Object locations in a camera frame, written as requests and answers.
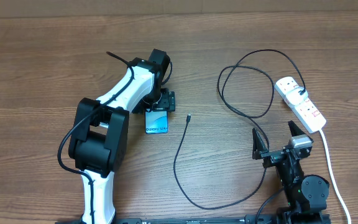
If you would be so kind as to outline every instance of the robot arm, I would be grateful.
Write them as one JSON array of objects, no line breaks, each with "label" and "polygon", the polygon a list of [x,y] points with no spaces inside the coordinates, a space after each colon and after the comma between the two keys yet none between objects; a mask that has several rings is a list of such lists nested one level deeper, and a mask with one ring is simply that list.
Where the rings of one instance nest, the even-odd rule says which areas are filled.
[{"label": "robot arm", "polygon": [[[99,113],[82,122],[71,135],[69,156],[75,160],[76,168],[92,178],[94,186],[91,201],[89,180],[82,177],[85,191],[85,211],[81,218],[83,223],[92,223],[92,212],[95,224],[108,224],[114,219],[113,178],[126,152],[129,113],[143,113],[146,109],[175,110],[174,92],[160,88],[169,63],[168,55],[156,49],[149,60],[135,58],[129,62],[134,70],[131,84],[114,101],[102,107]],[[120,91],[131,75],[128,68],[122,80],[97,100],[83,98],[78,104],[74,125]],[[91,125],[107,128],[107,134],[90,131]]]}]

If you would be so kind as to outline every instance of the power strip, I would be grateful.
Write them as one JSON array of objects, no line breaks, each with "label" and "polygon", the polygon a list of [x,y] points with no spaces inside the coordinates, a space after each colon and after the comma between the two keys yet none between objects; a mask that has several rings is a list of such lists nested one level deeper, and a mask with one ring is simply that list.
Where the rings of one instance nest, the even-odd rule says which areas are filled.
[{"label": "power strip", "polygon": [[274,88],[309,133],[319,131],[327,123],[327,120],[309,99],[307,92],[300,95],[299,92],[303,90],[303,87],[299,87],[292,77],[280,79]]},{"label": "power strip", "polygon": [[311,102],[308,92],[305,90],[305,92],[301,94],[304,88],[300,87],[292,77],[285,77],[280,79],[276,82],[274,88],[278,91],[280,96],[284,99],[285,103],[296,114],[298,119],[302,122],[303,126],[310,134],[317,131],[320,132],[321,138],[323,139],[324,149],[326,151],[329,176],[331,177],[335,193],[345,211],[347,223],[351,224],[351,214],[349,213],[336,185],[333,168],[331,167],[331,159],[329,158],[327,140],[323,133],[323,126],[327,123],[327,120],[323,117],[317,107]]}]

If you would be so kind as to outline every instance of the cable connector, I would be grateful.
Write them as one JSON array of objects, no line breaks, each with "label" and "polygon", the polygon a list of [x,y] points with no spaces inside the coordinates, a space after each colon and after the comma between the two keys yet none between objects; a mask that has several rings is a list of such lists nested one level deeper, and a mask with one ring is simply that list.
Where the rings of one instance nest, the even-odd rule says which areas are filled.
[{"label": "cable connector", "polygon": [[186,122],[189,123],[191,119],[191,113],[187,115]]}]

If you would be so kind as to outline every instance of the wooden table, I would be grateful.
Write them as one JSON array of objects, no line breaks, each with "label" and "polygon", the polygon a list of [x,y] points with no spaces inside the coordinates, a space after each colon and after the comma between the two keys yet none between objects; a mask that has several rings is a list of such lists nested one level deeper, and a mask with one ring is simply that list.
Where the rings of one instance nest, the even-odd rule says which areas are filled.
[{"label": "wooden table", "polygon": [[[178,158],[178,178],[203,206],[218,206],[252,192],[263,173],[253,161],[252,125],[229,111],[216,91],[220,71],[257,49],[288,54],[305,78],[311,99],[327,118],[324,132],[339,189],[358,223],[358,12],[286,12],[187,16],[98,16],[0,19],[0,223],[52,223],[79,218],[83,186],[78,175],[57,162],[57,147],[71,128],[83,97],[110,90],[126,60],[167,51],[177,110],[168,134],[146,135],[144,117],[132,116],[127,154],[114,182],[118,217],[241,217],[255,213],[279,187],[268,169],[262,188],[246,202],[215,211],[200,210],[182,195],[173,178],[173,158],[192,113]],[[281,55],[263,52],[244,65],[259,67],[276,81],[296,71]],[[261,74],[240,70],[229,81],[226,98],[247,114],[266,109],[271,94]],[[276,94],[269,113],[257,120],[280,149],[290,137],[295,115]],[[329,180],[319,134],[303,160],[306,174]],[[73,167],[67,149],[64,162]],[[285,206],[283,195],[264,210]],[[328,209],[334,223],[344,212],[330,188]]]}]

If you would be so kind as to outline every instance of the power outlet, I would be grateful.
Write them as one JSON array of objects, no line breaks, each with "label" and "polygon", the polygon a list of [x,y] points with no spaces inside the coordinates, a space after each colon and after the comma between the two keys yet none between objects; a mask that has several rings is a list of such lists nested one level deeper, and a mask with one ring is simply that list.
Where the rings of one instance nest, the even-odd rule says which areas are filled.
[{"label": "power outlet", "polygon": [[317,107],[311,102],[309,97],[299,95],[301,103],[294,105],[288,100],[288,94],[297,88],[303,90],[302,87],[296,83],[292,77],[285,77],[276,82],[274,88],[278,91],[278,94],[284,99],[285,103],[291,108],[298,119],[302,122],[303,126],[309,133],[315,133],[322,129],[327,123],[327,120],[323,117]]}]

